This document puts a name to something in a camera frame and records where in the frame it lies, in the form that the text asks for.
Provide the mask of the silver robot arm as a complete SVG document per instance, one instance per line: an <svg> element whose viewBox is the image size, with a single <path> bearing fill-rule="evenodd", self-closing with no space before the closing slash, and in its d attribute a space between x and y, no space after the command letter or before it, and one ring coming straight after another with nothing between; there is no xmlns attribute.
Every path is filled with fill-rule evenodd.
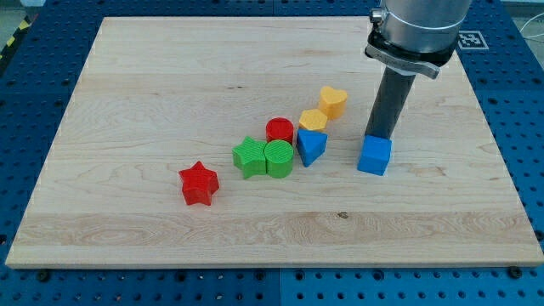
<svg viewBox="0 0 544 306"><path fill-rule="evenodd" d="M365 54L401 75L431 79L451 58L470 0L382 0L369 13Z"/></svg>

